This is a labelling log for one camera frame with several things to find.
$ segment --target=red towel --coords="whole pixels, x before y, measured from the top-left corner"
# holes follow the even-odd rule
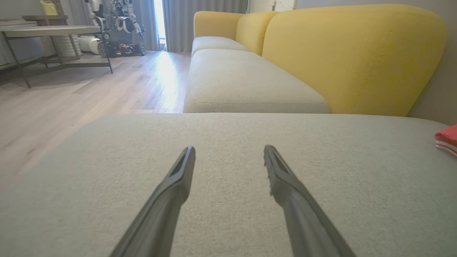
[[[436,146],[457,156],[457,124],[435,134]]]

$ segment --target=yellow container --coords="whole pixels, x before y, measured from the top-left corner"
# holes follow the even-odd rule
[[[43,9],[46,15],[57,15],[55,4],[53,4],[52,2],[45,2],[43,0],[41,0],[40,3],[41,5],[43,5]]]

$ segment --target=table top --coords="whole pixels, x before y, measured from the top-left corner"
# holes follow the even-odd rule
[[[98,26],[40,26],[5,31],[7,37],[42,37],[99,33]]]

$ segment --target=metal table frame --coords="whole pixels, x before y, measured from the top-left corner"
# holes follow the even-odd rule
[[[20,39],[20,38],[30,38],[30,37],[7,37],[6,36],[6,33],[4,31],[2,31],[2,34],[3,36],[5,37],[5,40],[6,40],[6,44],[8,45],[8,48],[10,49],[11,53],[13,54],[13,57],[14,57],[14,60],[16,62],[16,66],[18,67],[19,69],[19,72],[21,73],[21,76],[22,78],[24,79],[24,81],[26,82],[28,88],[31,88],[30,87],[30,84],[28,82],[28,78],[29,77],[32,77],[32,76],[36,76],[36,75],[40,75],[40,74],[44,74],[44,73],[48,73],[48,72],[52,72],[52,71],[56,71],[56,70],[63,70],[63,69],[66,69],[66,68],[80,68],[80,67],[110,67],[110,71],[111,71],[111,74],[113,73],[113,69],[111,67],[111,62],[110,62],[110,57],[107,56],[107,59],[108,59],[108,62],[107,63],[74,63],[74,64],[66,64],[63,60],[63,57],[62,57],[62,54],[59,52],[59,50],[57,49],[55,43],[54,43],[54,40],[53,40],[53,36],[50,36],[51,37],[51,41],[53,43],[53,46],[54,46],[54,49],[56,51],[57,54],[55,55],[51,55],[51,56],[47,56],[47,57],[41,57],[40,61],[44,63],[44,65],[46,66],[46,69],[44,70],[36,70],[36,71],[26,71],[23,69],[23,66],[21,65],[21,63],[17,60],[17,57],[16,55],[14,54],[14,51],[13,49],[11,48],[11,45],[10,45],[10,42],[9,40],[12,40],[12,39]],[[101,31],[101,28],[99,28],[99,32],[93,32],[93,33],[73,33],[74,35],[97,35],[97,34],[102,34],[102,31]],[[70,37],[70,41],[71,41],[71,44],[74,48],[75,47],[75,44],[74,44],[74,41],[73,41],[73,37],[71,36],[71,34],[69,34],[69,37]],[[108,49],[108,41],[107,40],[104,40],[102,36],[100,36],[101,38],[101,43],[104,43],[106,45],[106,48]],[[53,63],[52,61],[48,61],[48,59],[50,58],[54,58],[56,57],[58,58],[58,62],[60,63],[60,65],[57,65],[57,66],[53,66],[53,67],[48,67],[48,64],[49,63]]]

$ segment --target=sofa armrest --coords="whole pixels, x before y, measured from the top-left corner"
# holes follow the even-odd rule
[[[236,27],[241,13],[199,11],[194,16],[195,37],[227,37],[236,39]]]

